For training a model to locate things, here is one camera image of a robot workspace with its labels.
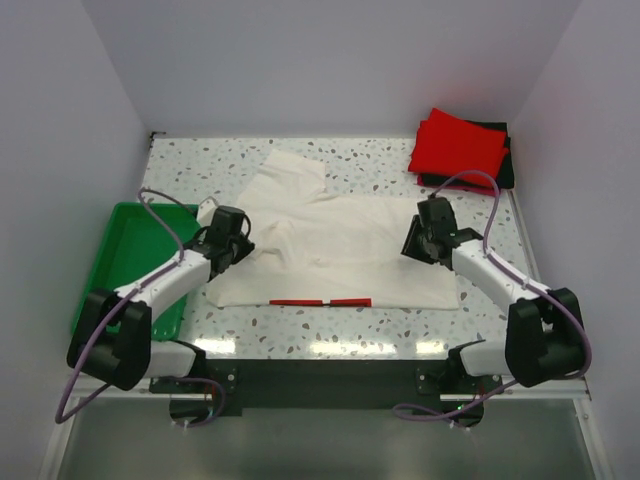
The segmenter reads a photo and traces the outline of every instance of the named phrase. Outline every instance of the glass panel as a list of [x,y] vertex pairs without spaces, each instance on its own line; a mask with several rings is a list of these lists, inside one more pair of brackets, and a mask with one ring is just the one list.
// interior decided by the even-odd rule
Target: glass panel
[[167,409],[166,399],[94,402],[60,478],[593,478],[570,400],[493,401],[470,432],[327,410],[247,410],[185,432]]

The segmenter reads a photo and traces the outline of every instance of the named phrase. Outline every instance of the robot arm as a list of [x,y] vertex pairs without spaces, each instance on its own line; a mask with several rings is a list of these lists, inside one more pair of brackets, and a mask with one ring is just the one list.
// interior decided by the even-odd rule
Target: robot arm
[[152,341],[153,323],[177,300],[254,249],[249,232],[242,232],[248,221],[242,210],[218,207],[208,199],[200,205],[197,218],[202,228],[165,264],[129,285],[113,291],[95,289],[87,295],[67,353],[70,367],[76,366],[106,315],[128,299],[109,322],[119,325],[119,331],[102,330],[81,371],[122,390],[130,390],[143,378],[189,374],[198,350],[180,342]]
[[465,375],[512,375],[520,384],[531,387],[561,378],[585,364],[579,333],[545,298],[553,297],[582,325],[576,296],[566,288],[550,290],[528,279],[495,252],[485,253],[478,232],[458,229],[446,198],[418,203],[418,215],[411,222],[402,253],[429,264],[439,263],[464,276],[507,316],[506,342],[481,340],[449,351],[444,385]]

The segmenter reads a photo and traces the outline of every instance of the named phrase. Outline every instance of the speckled countertop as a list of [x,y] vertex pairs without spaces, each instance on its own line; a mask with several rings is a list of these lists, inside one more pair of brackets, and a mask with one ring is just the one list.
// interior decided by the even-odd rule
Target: speckled countertop
[[[233,205],[272,148],[321,160],[330,192],[424,197],[406,172],[413,139],[157,138],[144,185],[186,203],[213,195]],[[449,191],[460,226],[483,231],[492,198]],[[503,193],[490,235],[497,252],[528,273],[510,197]],[[449,347],[506,335],[506,317],[477,287],[457,276],[456,311],[372,308],[216,308],[204,288],[189,295],[180,338],[217,357],[444,358]]]

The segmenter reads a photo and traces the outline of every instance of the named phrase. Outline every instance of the red cloth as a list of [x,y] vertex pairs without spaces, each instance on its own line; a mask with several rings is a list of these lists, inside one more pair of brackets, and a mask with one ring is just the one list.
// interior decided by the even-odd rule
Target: red cloth
[[[473,125],[434,108],[427,121],[420,122],[409,171],[455,175],[463,170],[482,170],[496,178],[502,159],[505,132]],[[462,178],[480,186],[491,186],[479,175]]]

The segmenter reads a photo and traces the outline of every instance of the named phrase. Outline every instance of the red line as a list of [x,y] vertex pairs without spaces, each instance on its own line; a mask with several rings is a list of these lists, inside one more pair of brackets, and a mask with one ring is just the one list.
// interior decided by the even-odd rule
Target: red line
[[332,307],[370,307],[370,298],[339,298],[331,300],[329,305]]
[[290,305],[300,307],[323,307],[322,300],[269,300],[269,305]]

